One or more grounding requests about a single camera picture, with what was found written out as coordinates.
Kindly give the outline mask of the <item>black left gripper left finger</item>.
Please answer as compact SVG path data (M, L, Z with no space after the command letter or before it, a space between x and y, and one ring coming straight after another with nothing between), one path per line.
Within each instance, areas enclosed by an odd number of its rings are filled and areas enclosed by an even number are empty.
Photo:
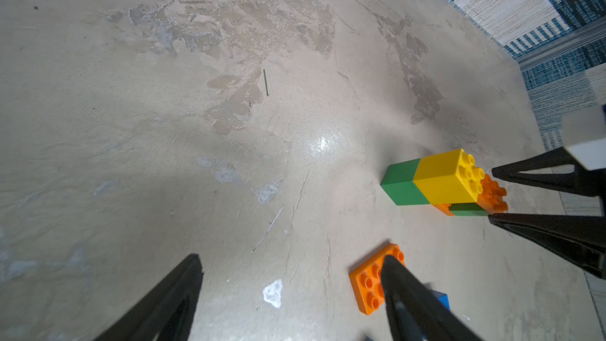
M98 340L187 340L203 282L197 254L189 254Z

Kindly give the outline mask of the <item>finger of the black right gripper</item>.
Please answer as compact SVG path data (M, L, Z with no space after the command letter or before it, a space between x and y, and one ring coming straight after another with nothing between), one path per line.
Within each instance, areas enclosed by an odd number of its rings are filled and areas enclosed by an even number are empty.
M536 243L599 279L605 278L604 216L489 216L490 224Z
M573 167L573 172L530 173L530 171L567 165ZM494 167L492 176L525 186L534 186L584 197L605 198L605 169L587 170L563 147L530 159Z

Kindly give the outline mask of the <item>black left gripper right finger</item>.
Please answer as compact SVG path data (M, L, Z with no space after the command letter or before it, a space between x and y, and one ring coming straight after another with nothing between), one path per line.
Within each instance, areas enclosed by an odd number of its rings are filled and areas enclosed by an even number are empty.
M381 284L392 339L480 339L391 255L384 259Z

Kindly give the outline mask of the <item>light green lego brick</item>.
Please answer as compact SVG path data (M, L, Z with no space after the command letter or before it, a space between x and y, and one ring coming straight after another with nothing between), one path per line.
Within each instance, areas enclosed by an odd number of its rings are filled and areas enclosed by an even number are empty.
M454 216L488 216L487 212L481 205L477 203L453 204L449 207L449 211Z

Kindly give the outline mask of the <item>yellow lego brick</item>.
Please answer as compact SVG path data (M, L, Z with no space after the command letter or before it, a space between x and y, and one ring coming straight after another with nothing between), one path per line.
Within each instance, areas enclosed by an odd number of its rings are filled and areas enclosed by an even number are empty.
M484 189L482 168L462 148L421 158L414 183L432 205L475 203Z

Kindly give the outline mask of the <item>dark green lego brick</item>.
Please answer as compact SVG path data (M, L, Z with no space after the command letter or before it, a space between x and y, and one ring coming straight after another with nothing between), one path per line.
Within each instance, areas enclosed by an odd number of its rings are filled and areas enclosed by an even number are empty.
M391 164L386 170L380 186L396 205L429 204L428 199L413 181L420 162L420 159L412 159Z

